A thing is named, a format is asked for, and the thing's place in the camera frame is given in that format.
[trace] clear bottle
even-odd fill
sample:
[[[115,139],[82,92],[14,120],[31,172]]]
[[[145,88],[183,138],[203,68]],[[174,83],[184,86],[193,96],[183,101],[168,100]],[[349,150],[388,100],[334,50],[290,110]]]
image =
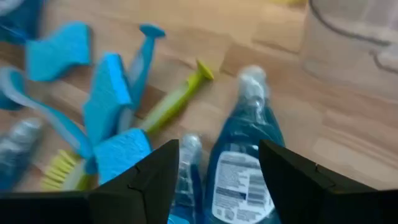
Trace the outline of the clear bottle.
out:
[[[0,191],[11,190],[21,179],[34,145],[42,132],[37,118],[24,119],[15,124],[0,139]]]
[[[202,223],[203,191],[199,165],[202,145],[196,134],[186,134],[180,144],[180,163],[171,214],[191,224]]]
[[[252,65],[240,72],[238,102],[210,155],[205,223],[280,223],[258,160],[261,139],[284,146],[266,74]]]

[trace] wooden floor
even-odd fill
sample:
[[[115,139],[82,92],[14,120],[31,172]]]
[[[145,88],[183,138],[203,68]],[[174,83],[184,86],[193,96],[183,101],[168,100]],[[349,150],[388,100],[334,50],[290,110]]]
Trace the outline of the wooden floor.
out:
[[[94,62],[110,51],[121,54],[128,65],[143,40],[138,24],[152,22],[165,29],[167,38],[157,45],[139,119],[187,78],[196,58],[209,65],[215,81],[162,133],[151,136],[154,147],[189,131],[201,134],[210,152],[236,101],[236,74],[257,64],[267,72],[271,105],[289,149],[371,187],[398,187],[398,102],[305,73],[298,55],[304,15],[302,7],[266,0],[53,0],[44,11],[42,35],[67,21],[84,21],[93,30]],[[0,54],[5,61],[23,67],[22,50],[2,49],[8,51]],[[92,67],[74,68],[62,81],[31,87],[82,124],[80,108],[91,73]],[[0,125],[7,128],[31,113],[0,111]],[[35,166],[17,190],[37,190],[41,170],[57,149],[65,148],[49,129]]]

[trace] blue sponge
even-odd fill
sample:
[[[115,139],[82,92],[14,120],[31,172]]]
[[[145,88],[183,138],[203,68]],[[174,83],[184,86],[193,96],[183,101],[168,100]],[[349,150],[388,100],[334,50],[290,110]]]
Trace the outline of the blue sponge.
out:
[[[94,148],[98,165],[99,184],[122,174],[152,151],[141,129],[130,129],[114,136]]]
[[[95,68],[90,99],[83,106],[86,132],[93,146],[116,132],[120,111],[130,104],[120,56],[105,54]]]
[[[70,22],[45,40],[26,45],[26,70],[33,81],[50,82],[69,67],[90,64],[90,29],[82,22]]]

